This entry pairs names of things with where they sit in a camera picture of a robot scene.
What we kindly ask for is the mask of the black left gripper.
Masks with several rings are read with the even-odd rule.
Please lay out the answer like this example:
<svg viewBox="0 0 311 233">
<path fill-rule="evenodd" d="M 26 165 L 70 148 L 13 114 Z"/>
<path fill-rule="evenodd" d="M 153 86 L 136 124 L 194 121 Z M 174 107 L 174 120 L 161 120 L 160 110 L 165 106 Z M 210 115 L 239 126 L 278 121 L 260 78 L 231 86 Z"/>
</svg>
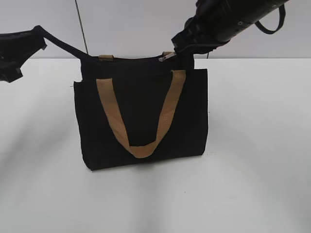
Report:
<svg viewBox="0 0 311 233">
<path fill-rule="evenodd" d="M 37 51 L 46 48 L 44 38 L 80 60 L 94 59 L 87 53 L 57 39 L 37 25 L 34 27 L 34 31 L 2 33 L 0 35 L 0 80 L 11 83 L 21 78 L 23 76 L 22 65 Z"/>
</svg>

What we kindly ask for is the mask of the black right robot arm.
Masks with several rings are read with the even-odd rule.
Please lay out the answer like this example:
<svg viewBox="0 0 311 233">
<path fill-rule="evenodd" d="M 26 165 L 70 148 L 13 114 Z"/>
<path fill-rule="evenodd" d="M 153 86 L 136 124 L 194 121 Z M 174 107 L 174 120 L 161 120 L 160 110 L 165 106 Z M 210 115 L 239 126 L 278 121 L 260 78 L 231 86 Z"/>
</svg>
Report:
<svg viewBox="0 0 311 233">
<path fill-rule="evenodd" d="M 265 28 L 260 20 L 278 9 L 277 30 L 280 30 L 286 16 L 285 3 L 285 0 L 199 0 L 195 15 L 186 21 L 183 31 L 172 38 L 174 51 L 206 54 L 252 25 L 265 34 L 274 34 L 276 30 Z"/>
</svg>

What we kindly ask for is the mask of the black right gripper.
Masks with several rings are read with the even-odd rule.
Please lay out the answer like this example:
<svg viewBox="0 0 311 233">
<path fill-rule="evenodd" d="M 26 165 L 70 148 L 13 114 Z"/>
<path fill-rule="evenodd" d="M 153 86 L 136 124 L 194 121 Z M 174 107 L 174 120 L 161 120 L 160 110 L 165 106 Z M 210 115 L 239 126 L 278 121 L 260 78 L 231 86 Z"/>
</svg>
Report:
<svg viewBox="0 0 311 233">
<path fill-rule="evenodd" d="M 220 9 L 197 11 L 186 21 L 184 29 L 172 38 L 175 53 L 205 54 L 222 46 L 213 34 L 215 23 L 222 17 Z"/>
</svg>

